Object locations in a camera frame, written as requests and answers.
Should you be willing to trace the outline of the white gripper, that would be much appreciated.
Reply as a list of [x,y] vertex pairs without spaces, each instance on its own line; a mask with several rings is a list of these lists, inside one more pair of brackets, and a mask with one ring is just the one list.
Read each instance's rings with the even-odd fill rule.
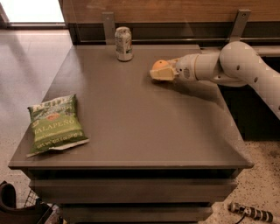
[[176,70],[171,66],[150,70],[150,76],[156,81],[173,81],[177,75],[187,81],[196,81],[195,62],[198,54],[187,54],[181,58],[169,59],[168,63],[176,64]]

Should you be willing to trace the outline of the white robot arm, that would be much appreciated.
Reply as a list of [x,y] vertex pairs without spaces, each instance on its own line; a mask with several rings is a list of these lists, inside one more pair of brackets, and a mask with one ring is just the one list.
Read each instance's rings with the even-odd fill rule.
[[211,81],[228,87],[251,86],[280,119],[280,73],[268,66],[248,44],[234,41],[218,52],[193,53],[156,61],[150,70],[155,81]]

